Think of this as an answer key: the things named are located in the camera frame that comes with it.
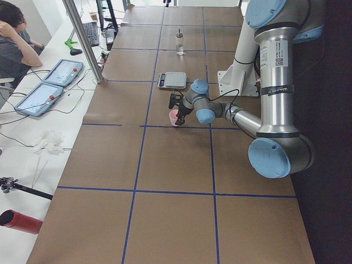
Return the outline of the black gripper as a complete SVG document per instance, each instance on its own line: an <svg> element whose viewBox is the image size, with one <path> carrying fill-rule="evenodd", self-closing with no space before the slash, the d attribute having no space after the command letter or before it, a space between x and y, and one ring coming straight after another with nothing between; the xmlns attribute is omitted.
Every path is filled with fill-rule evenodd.
<svg viewBox="0 0 352 264"><path fill-rule="evenodd" d="M178 106L176 126L181 126L185 123L185 116L193 111L193 104L186 99L181 99Z"/></svg>

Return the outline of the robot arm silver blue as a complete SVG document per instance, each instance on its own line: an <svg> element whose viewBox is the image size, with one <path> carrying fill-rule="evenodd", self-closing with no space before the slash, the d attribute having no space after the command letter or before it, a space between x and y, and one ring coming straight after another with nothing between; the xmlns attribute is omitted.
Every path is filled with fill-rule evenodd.
<svg viewBox="0 0 352 264"><path fill-rule="evenodd" d="M250 1L233 64L219 74L228 92L242 93L249 78L260 70L261 115L234 102L213 102L209 86L195 80L184 95L172 93L169 106L178 107L177 121L195 113L201 124L224 118L253 139L250 164L266 178L283 178L309 168L315 159L311 141L293 122L293 45L312 41L323 33L326 1Z"/></svg>

